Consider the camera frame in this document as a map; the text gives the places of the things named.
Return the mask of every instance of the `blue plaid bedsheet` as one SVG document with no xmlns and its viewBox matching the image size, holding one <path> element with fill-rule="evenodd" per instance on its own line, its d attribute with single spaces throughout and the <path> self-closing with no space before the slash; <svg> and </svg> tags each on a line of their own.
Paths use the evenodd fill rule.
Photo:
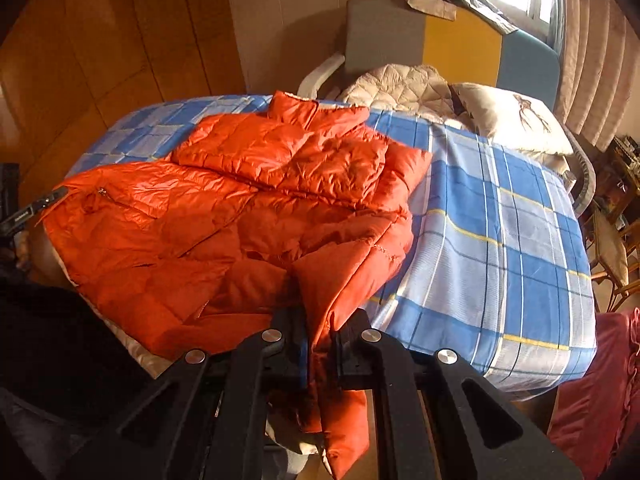
<svg viewBox="0 0 640 480">
<path fill-rule="evenodd" d="M 211 114 L 265 110 L 268 96 L 142 108 L 114 124 L 69 174 L 155 160 Z M 369 126 L 433 162 L 411 196 L 414 243 L 362 307 L 421 352 L 453 348 L 514 397 L 582 377 L 596 351 L 590 268 L 572 202 L 538 163 L 475 134 L 372 110 Z"/>
</svg>

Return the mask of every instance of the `jacket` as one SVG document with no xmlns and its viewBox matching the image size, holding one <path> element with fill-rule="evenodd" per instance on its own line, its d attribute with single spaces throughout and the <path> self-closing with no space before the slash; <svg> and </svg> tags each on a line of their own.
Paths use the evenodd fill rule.
<svg viewBox="0 0 640 480">
<path fill-rule="evenodd" d="M 296 418 L 324 433 L 336 478 L 368 433 L 364 393 L 332 386 L 329 334 L 398 271 L 431 161 L 368 115 L 277 92 L 266 116 L 204 118 L 165 160 L 67 179 L 44 217 L 79 292 L 168 359 L 231 350 L 302 302 L 310 395 Z"/>
</svg>

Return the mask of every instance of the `metal screw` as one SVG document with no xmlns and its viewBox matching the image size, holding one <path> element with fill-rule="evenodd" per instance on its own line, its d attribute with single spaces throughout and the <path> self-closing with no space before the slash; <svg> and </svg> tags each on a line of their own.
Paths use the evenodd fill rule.
<svg viewBox="0 0 640 480">
<path fill-rule="evenodd" d="M 184 356 L 184 360 L 190 365 L 197 365 L 204 361 L 204 352 L 202 350 L 189 350 L 187 355 Z"/>
<path fill-rule="evenodd" d="M 282 332 L 280 332 L 280 330 L 270 328 L 262 332 L 262 339 L 267 343 L 275 343 L 276 341 L 280 341 L 280 339 L 282 339 Z"/>
<path fill-rule="evenodd" d="M 458 360 L 458 354 L 448 348 L 443 348 L 438 352 L 438 359 L 446 365 L 452 365 Z"/>
<path fill-rule="evenodd" d="M 369 343 L 377 343 L 382 339 L 382 334 L 378 332 L 375 328 L 367 328 L 362 331 L 360 337 Z"/>
</svg>

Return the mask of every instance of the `white pillow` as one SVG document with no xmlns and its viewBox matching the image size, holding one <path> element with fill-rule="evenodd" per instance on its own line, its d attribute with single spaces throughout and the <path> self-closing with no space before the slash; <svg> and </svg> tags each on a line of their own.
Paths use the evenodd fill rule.
<svg viewBox="0 0 640 480">
<path fill-rule="evenodd" d="M 475 83 L 451 86 L 469 112 L 476 133 L 491 142 L 518 152 L 574 152 L 562 126 L 542 101 Z"/>
</svg>

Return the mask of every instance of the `red cloth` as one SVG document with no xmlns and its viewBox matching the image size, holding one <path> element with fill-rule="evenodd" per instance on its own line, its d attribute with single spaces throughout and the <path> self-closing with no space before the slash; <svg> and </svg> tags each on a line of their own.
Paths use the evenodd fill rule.
<svg viewBox="0 0 640 480">
<path fill-rule="evenodd" d="M 594 480 L 640 421 L 640 310 L 596 314 L 598 351 L 585 376 L 558 388 L 548 437 Z"/>
<path fill-rule="evenodd" d="M 338 478 L 369 439 L 364 393 L 327 375 L 330 331 L 398 271 L 431 161 L 368 115 L 277 92 L 266 117 L 206 117 L 163 161 L 71 177 L 44 217 L 80 293 L 165 358 L 231 350 L 304 304 L 316 402 L 298 420 L 324 432 Z"/>
</svg>

